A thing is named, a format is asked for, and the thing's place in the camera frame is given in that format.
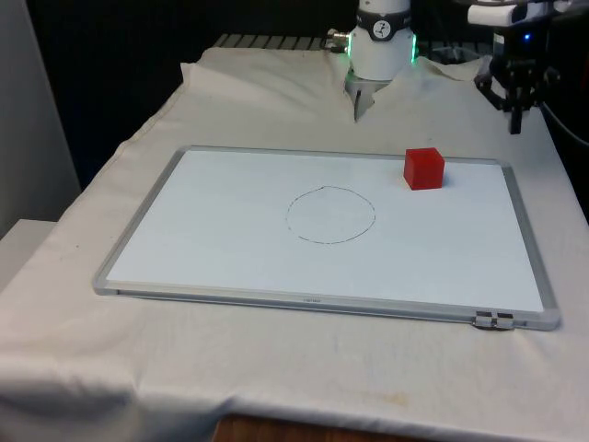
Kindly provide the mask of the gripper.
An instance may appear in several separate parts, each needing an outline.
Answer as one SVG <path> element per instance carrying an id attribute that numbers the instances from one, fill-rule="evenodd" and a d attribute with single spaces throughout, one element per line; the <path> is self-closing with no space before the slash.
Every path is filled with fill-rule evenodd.
<path id="1" fill-rule="evenodd" d="M 508 114 L 510 134 L 520 134 L 523 115 L 539 107 L 549 90 L 560 82 L 560 72 L 542 65 L 546 58 L 548 25 L 524 23 L 494 28 L 493 62 L 483 62 L 474 84 L 481 95 L 497 110 Z M 535 65 L 525 72 L 520 86 L 516 85 L 515 64 Z"/>

